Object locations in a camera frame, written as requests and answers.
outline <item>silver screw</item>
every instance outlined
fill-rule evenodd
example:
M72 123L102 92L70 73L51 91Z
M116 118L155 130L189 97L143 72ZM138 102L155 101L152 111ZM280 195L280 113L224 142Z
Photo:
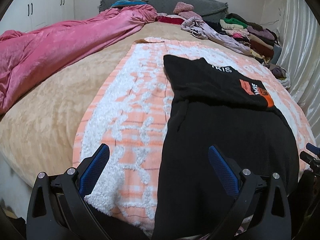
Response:
M275 179L279 179L280 178L280 175L278 174L278 173L274 173L274 174L272 174L272 176L275 178Z
M70 169L67 171L67 173L68 173L69 175L75 174L75 172L76 172L76 169L75 169L75 168L70 168Z
M45 173L44 173L44 172L40 172L40 173L38 174L38 178L39 178L39 179L42 179L44 176L45 176Z
M244 175L247 175L247 176L249 176L251 174L251 171L248 169L244 169L242 172Z

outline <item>green cloth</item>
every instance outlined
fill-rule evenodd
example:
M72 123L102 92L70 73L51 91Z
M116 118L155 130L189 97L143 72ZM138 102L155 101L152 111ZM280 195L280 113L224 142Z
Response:
M248 27L247 24L245 24L245 23L243 23L243 22L240 22L239 20L234 19L234 18L231 18L231 19L224 18L223 20L225 21L225 23L238 24L238 25L243 26L243 28Z

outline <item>orange and white blanket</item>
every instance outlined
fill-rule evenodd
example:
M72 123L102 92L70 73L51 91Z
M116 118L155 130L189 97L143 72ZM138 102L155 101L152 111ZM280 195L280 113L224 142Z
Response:
M101 212L139 226L152 234L157 206L162 145L173 92L164 73L166 54L230 65L261 80L275 106L287 119L298 152L315 143L308 121L272 73L256 60L229 54L199 42L146 38L135 42L100 88L79 125L73 150L76 167L101 143L110 147L110 160L86 201ZM300 171L306 165L300 161Z

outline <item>satin curtain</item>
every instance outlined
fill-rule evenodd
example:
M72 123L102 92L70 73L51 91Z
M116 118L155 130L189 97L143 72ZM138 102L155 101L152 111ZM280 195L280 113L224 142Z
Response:
M320 26L305 0L283 0L277 29L278 65L290 75L289 93L306 115L320 146Z

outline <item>cabinet door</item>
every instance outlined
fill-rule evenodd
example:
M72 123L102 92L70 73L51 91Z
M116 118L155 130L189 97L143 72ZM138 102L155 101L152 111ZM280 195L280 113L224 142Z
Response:
M63 21L63 0L50 0L50 24Z
M74 0L63 0L63 20L74 20Z
M51 24L50 0L31 0L32 29L36 30Z
M32 30L31 15L28 16L28 4L31 14L31 0L13 0L0 21L0 35L7 30L21 32Z

